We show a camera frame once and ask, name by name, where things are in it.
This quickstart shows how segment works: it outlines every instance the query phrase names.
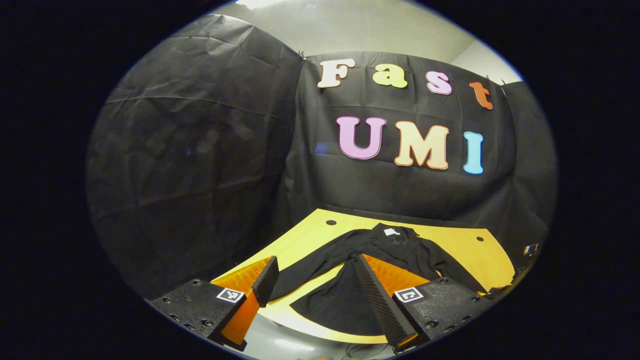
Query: wrinkled black cloth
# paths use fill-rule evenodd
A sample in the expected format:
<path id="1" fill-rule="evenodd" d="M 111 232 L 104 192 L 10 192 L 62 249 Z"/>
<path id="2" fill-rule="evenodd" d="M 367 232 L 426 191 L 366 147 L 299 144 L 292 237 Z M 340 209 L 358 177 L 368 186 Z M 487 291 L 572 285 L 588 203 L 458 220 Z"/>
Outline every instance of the wrinkled black cloth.
<path id="1" fill-rule="evenodd" d="M 395 233 L 386 235 L 386 229 Z M 356 276 L 359 254 L 367 254 L 428 280 L 450 277 L 473 291 L 484 291 L 474 277 L 431 240 L 409 227 L 378 224 L 371 230 L 349 231 L 280 272 L 270 301 L 344 262 L 330 281 L 291 304 L 305 318 L 335 331 L 362 336 L 382 335 L 373 309 Z"/>

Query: black fabric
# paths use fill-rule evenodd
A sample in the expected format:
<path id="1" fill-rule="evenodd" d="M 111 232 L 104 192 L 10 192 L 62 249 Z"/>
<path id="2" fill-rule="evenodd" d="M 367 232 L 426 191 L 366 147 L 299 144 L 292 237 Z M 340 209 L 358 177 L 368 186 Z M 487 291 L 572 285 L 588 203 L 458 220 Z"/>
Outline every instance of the black fabric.
<path id="1" fill-rule="evenodd" d="M 399 234 L 387 236 L 386 229 Z M 364 336 L 382 335 L 356 275 L 355 261 L 359 254 L 386 261 L 427 280 L 439 278 L 437 272 L 440 272 L 473 291 L 484 291 L 459 262 L 433 241 L 419 238 L 409 227 L 380 223 L 371 230 L 349 231 L 280 271 L 269 300 L 287 295 L 344 262 L 332 280 L 296 300 L 291 307 L 329 329 Z"/>
<path id="2" fill-rule="evenodd" d="M 212 266 L 226 270 L 256 245 L 288 151 L 300 68 L 271 35 L 209 14 L 113 90 L 89 144 L 88 204 L 110 258 L 145 298 Z"/>
<path id="3" fill-rule="evenodd" d="M 318 88 L 320 62 L 352 58 L 341 84 Z M 404 69 L 405 88 L 372 80 L 375 66 Z M 434 94 L 425 73 L 444 72 L 453 91 Z M 492 110 L 477 101 L 469 83 L 489 90 Z M 387 120 L 382 144 L 373 159 L 347 157 L 339 147 L 341 116 L 358 117 L 355 143 L 369 144 L 368 117 Z M 434 125 L 446 126 L 449 168 L 398 166 L 398 121 L 416 123 L 425 136 Z M 557 193 L 556 154 L 546 118 L 522 83 L 500 86 L 473 72 L 435 60 L 402 54 L 345 52 L 307 57 L 296 91 L 296 120 L 281 188 L 287 211 L 279 212 L 278 234 L 316 208 L 345 213 L 361 211 L 402 221 L 410 217 L 485 227 L 505 248 L 515 268 L 526 264 L 526 245 L 542 243 L 554 212 Z M 479 175 L 463 171 L 466 131 L 482 134 Z"/>

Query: yellow table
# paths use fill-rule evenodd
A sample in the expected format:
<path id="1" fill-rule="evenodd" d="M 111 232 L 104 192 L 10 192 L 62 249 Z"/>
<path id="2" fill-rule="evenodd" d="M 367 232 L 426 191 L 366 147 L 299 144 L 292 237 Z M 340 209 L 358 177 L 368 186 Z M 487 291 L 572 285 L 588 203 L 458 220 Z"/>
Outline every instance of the yellow table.
<path id="1" fill-rule="evenodd" d="M 327 220 L 334 220 L 336 224 L 328 225 L 326 223 Z M 348 231 L 355 229 L 372 229 L 380 222 L 388 225 L 411 227 L 421 238 L 429 239 L 437 243 L 458 260 L 485 290 L 511 283 L 515 273 L 513 265 L 504 252 L 504 249 L 487 229 L 404 224 L 401 222 L 356 217 L 322 209 L 315 210 L 279 239 L 219 277 L 272 255 L 278 257 L 278 267 L 283 270 L 325 243 Z M 478 236 L 482 237 L 484 241 L 478 241 Z M 266 307 L 260 308 L 258 314 L 276 323 L 296 331 L 304 332 L 305 334 L 317 336 L 318 338 L 342 341 L 345 343 L 386 343 L 387 339 L 384 336 L 346 334 L 320 326 L 302 317 L 289 306 L 289 304 L 298 300 L 311 290 L 333 279 L 336 274 L 338 274 L 340 268 L 342 268 L 342 264 L 300 286 L 296 291 L 287 296 L 270 302 Z"/>

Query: ceiling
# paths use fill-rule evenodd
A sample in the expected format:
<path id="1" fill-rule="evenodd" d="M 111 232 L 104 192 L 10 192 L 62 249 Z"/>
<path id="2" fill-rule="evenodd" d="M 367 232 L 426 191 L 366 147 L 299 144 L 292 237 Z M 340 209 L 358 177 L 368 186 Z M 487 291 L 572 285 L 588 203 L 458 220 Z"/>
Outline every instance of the ceiling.
<path id="1" fill-rule="evenodd" d="M 283 0 L 214 11 L 242 19 L 305 55 L 383 51 L 451 63 L 475 38 L 436 13 L 404 0 Z"/>

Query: sleeve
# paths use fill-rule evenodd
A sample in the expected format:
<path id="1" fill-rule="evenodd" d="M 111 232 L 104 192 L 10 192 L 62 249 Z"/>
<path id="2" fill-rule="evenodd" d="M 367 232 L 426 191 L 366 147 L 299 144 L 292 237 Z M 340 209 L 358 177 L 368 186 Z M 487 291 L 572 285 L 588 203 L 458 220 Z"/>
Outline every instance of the sleeve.
<path id="1" fill-rule="evenodd" d="M 280 271 L 269 301 L 290 294 L 305 282 L 347 261 L 349 255 L 362 242 L 363 235 L 371 230 L 353 230 L 338 236 L 295 264 Z"/>
<path id="2" fill-rule="evenodd" d="M 443 277 L 450 277 L 472 291 L 486 291 L 476 278 L 462 264 L 449 255 L 443 248 L 431 240 L 422 239 L 422 245 L 428 249 L 427 260 L 432 271 L 437 270 Z"/>

